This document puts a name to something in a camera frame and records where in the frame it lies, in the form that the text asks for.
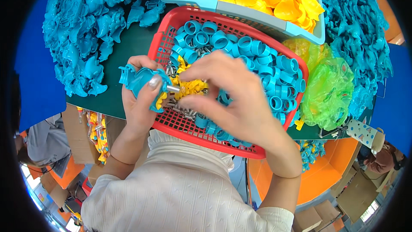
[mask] gray shirt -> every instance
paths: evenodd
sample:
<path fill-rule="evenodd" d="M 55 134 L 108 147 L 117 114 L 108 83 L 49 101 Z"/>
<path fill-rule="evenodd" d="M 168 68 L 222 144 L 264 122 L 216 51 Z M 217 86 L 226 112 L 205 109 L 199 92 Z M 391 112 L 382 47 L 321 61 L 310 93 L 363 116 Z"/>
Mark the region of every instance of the gray shirt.
<path fill-rule="evenodd" d="M 60 113 L 30 127 L 27 153 L 38 165 L 56 162 L 70 154 Z"/>

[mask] red plastic basket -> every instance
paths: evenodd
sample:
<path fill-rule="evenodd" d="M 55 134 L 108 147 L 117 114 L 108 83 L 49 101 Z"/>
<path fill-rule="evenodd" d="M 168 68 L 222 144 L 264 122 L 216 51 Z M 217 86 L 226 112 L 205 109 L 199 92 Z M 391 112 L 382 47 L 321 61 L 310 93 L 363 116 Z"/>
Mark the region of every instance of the red plastic basket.
<path fill-rule="evenodd" d="M 225 33 L 234 34 L 239 38 L 243 36 L 250 36 L 254 39 L 261 40 L 263 43 L 276 49 L 278 53 L 281 53 L 288 58 L 295 58 L 299 63 L 299 68 L 302 70 L 303 79 L 307 82 L 308 69 L 306 63 L 278 41 L 245 23 L 238 22 L 217 13 L 186 6 L 174 8 L 163 18 L 157 33 L 153 37 L 152 44 L 150 45 L 148 53 L 149 57 L 151 59 L 155 59 L 157 63 L 160 63 L 163 67 L 165 67 L 169 61 L 171 48 L 174 45 L 173 38 L 176 35 L 177 29 L 189 20 L 196 20 L 199 23 L 211 21 L 216 23 L 218 25 L 218 29 L 223 30 Z M 297 94 L 296 109 L 299 107 L 302 97 L 303 93 Z M 296 113 L 296 109 L 289 112 L 286 116 L 286 122 L 283 125 L 285 130 L 287 130 L 289 124 L 291 123 L 293 116 Z M 194 121 L 188 120 L 178 112 L 172 110 L 165 110 L 163 113 L 159 113 L 156 116 L 153 128 L 187 142 L 220 152 L 251 159 L 264 159 L 266 157 L 265 150 L 257 145 L 252 145 L 251 147 L 244 147 L 242 145 L 239 147 L 234 147 L 230 145 L 229 142 L 218 141 L 214 136 L 206 134 L 205 129 L 197 127 L 194 124 Z"/>

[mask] white textured blouse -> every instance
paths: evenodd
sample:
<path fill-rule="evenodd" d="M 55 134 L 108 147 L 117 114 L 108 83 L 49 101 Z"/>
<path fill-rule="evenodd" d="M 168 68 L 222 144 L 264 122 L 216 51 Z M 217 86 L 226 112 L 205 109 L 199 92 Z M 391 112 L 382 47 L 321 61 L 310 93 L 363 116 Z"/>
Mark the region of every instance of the white textured blouse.
<path fill-rule="evenodd" d="M 108 231 L 290 231 L 293 214 L 254 211 L 229 178 L 231 155 L 150 131 L 144 164 L 125 180 L 98 178 L 82 205 L 88 229 Z"/>

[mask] hand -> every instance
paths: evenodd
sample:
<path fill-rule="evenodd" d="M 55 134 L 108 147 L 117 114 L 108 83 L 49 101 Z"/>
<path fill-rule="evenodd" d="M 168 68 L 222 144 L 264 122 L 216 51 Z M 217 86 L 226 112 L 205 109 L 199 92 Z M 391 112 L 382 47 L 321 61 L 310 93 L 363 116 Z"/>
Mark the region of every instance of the hand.
<path fill-rule="evenodd" d="M 147 67 L 152 70 L 162 68 L 162 66 L 151 60 L 145 55 L 133 56 L 127 61 L 139 70 Z M 152 79 L 142 87 L 137 98 L 131 90 L 126 89 L 125 85 L 121 89 L 123 108 L 126 114 L 126 130 L 134 137 L 145 136 L 152 127 L 156 118 L 156 112 L 149 110 L 149 106 L 159 94 L 162 78 L 154 75 Z"/>
<path fill-rule="evenodd" d="M 208 81 L 207 96 L 188 95 L 180 103 L 203 113 L 235 138 L 268 148 L 274 132 L 284 132 L 269 109 L 260 78 L 250 72 L 241 59 L 214 51 L 197 60 L 179 77 L 183 81 Z M 228 91 L 234 100 L 227 107 L 216 101 L 219 88 Z"/>

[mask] green plastic bag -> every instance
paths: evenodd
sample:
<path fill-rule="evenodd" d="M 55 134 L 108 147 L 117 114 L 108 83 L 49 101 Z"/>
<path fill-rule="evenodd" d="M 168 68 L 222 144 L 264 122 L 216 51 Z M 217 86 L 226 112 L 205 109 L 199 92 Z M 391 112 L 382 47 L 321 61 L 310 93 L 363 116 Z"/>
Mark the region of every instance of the green plastic bag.
<path fill-rule="evenodd" d="M 353 93 L 353 72 L 343 58 L 323 58 L 309 75 L 301 119 L 327 131 L 343 124 Z"/>
<path fill-rule="evenodd" d="M 311 75 L 313 68 L 319 64 L 319 61 L 324 58 L 332 57 L 332 50 L 326 43 L 315 45 L 306 39 L 288 39 L 282 44 L 291 49 L 291 51 L 306 62 L 309 76 Z"/>

